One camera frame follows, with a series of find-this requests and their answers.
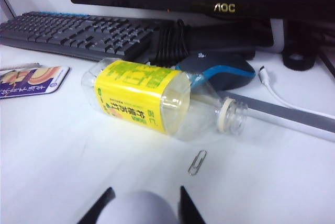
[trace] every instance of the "card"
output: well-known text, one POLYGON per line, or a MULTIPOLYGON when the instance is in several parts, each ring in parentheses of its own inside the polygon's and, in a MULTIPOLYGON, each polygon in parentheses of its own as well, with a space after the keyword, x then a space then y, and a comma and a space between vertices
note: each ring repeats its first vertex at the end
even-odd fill
POLYGON ((55 66, 9 71, 0 77, 0 99, 52 93, 58 89, 69 69, 55 66))

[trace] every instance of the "cable bundle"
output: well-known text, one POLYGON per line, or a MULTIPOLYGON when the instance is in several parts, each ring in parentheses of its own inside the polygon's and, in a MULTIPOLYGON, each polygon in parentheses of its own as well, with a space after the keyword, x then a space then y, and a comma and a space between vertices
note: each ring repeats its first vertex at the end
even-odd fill
POLYGON ((151 65, 170 67, 187 56, 184 22, 179 19, 177 27, 161 27, 157 53, 149 58, 151 65))

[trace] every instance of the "bottle neck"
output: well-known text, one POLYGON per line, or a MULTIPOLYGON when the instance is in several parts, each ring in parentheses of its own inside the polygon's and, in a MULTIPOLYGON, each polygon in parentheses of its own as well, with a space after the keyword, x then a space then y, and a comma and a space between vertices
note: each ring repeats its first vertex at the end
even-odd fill
POLYGON ((217 128, 220 132, 238 135, 244 127, 248 107, 242 102, 226 97, 217 113, 217 128))

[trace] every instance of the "aoc logo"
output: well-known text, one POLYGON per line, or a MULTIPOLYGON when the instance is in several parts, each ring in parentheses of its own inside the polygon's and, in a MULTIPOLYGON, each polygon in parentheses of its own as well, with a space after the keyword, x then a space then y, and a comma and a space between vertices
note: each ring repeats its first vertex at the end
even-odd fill
POLYGON ((215 4, 214 11, 235 13, 236 6, 235 3, 217 3, 215 4))

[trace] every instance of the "white cable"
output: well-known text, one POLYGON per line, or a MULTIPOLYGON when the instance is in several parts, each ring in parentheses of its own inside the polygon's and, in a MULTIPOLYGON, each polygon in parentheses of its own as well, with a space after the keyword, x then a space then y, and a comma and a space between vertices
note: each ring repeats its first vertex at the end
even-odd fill
POLYGON ((304 111, 306 113, 312 113, 312 114, 316 114, 316 115, 320 115, 320 116, 323 116, 323 117, 327 117, 327 118, 331 118, 333 120, 335 120, 335 116, 333 115, 330 115, 330 114, 326 114, 326 113, 320 113, 318 111, 314 111, 314 110, 309 110, 309 109, 305 109, 305 108, 302 108, 302 107, 299 107, 299 106, 295 106, 295 105, 292 105, 288 102, 286 102, 285 100, 283 100, 282 98, 280 98, 271 88, 270 86, 270 78, 269 78, 269 75, 267 74, 267 71, 265 69, 265 67, 261 67, 260 68, 260 71, 259 71, 259 77, 260 77, 260 80, 262 82, 262 84, 267 88, 267 90, 271 93, 271 95, 276 98, 279 102, 281 102, 282 104, 286 105, 287 107, 289 108, 292 108, 292 109, 296 109, 296 110, 301 110, 301 111, 304 111))

